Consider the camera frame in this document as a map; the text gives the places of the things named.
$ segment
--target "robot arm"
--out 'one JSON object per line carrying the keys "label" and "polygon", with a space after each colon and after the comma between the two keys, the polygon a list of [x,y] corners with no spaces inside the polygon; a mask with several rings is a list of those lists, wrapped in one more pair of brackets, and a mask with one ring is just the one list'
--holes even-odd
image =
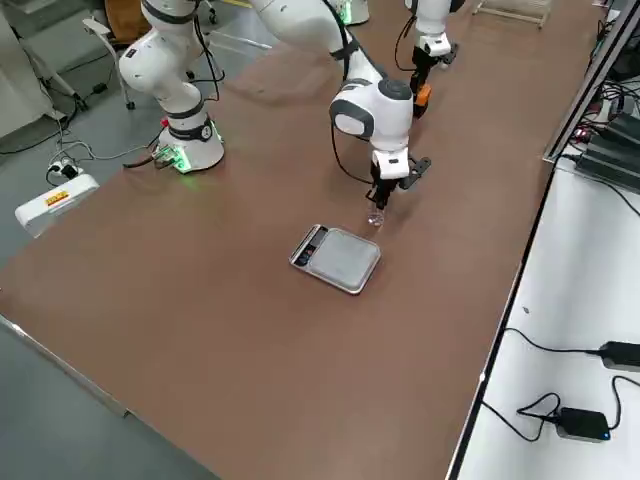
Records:
{"label": "robot arm", "polygon": [[371,160],[380,179],[407,177],[413,98],[409,87],[387,77],[371,61],[356,38],[341,28],[328,0],[251,3],[279,40],[303,49],[328,51],[345,67],[344,83],[329,109],[333,125],[371,143]]}
{"label": "robot arm", "polygon": [[[141,0],[142,13],[153,29],[120,60],[129,85],[153,95],[167,113],[169,126],[160,135],[159,146],[168,147],[174,155],[179,152],[174,166],[183,173],[209,168],[224,153],[200,92],[181,74],[203,51],[194,36],[198,3]],[[329,0],[250,3],[274,36],[296,47],[329,52],[343,66],[344,83],[331,102],[331,121],[340,131],[371,143],[372,200],[384,209],[396,186],[415,181],[408,153],[411,89],[374,65]]]}
{"label": "robot arm", "polygon": [[421,117],[427,109],[430,87],[427,77],[431,69],[443,63],[449,65],[455,58],[458,46],[449,41],[445,22],[450,13],[457,12],[465,0],[405,0],[416,25],[416,42],[413,49],[415,71],[411,77],[414,115]]}

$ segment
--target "brown tabletop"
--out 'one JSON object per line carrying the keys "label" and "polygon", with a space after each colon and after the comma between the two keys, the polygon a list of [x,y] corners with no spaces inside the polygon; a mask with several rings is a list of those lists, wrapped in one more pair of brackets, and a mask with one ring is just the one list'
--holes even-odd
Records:
{"label": "brown tabletop", "polygon": [[[356,33],[396,74],[407,12],[369,3]],[[117,175],[0,273],[0,312],[225,479],[444,478],[601,14],[556,2],[540,32],[470,6],[413,131],[432,170],[379,232],[333,159],[339,69],[277,48],[213,107],[223,164]],[[288,265],[314,223],[381,246],[361,296]]]}

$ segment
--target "green led light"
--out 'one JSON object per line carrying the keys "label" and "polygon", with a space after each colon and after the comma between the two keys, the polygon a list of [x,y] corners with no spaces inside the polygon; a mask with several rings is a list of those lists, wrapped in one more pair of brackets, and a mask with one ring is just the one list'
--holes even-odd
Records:
{"label": "green led light", "polygon": [[185,173],[191,170],[191,162],[184,153],[183,148],[177,148],[174,150],[175,155],[175,163],[173,164],[174,168],[178,170],[180,173]]}
{"label": "green led light", "polygon": [[351,23],[351,0],[344,0],[344,2],[337,7],[338,15],[342,23],[349,25]]}

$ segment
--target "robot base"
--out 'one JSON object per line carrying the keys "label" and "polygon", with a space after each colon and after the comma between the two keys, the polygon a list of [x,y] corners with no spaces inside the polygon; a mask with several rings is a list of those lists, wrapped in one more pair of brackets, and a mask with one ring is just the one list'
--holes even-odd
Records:
{"label": "robot base", "polygon": [[173,168],[180,173],[206,170],[217,165],[224,156],[224,146],[218,132],[206,142],[200,140],[180,140],[175,138],[166,128],[158,139],[158,150],[173,147],[180,152],[180,158],[175,159]]}

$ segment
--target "white table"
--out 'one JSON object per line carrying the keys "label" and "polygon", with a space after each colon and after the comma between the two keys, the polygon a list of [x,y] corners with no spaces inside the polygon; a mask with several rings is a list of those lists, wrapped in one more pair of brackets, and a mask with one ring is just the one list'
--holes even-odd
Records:
{"label": "white table", "polygon": [[[640,196],[623,193],[640,209]],[[556,348],[640,343],[640,218],[609,188],[556,173],[507,326]],[[516,409],[552,391],[564,406],[601,411],[612,424],[611,378],[618,373],[640,381],[638,373],[604,368],[597,357],[542,352],[507,332],[484,400],[528,436],[539,422]],[[529,444],[482,407],[458,478],[637,479],[640,389],[626,382],[618,389],[622,424],[603,444],[562,439],[550,425]]]}

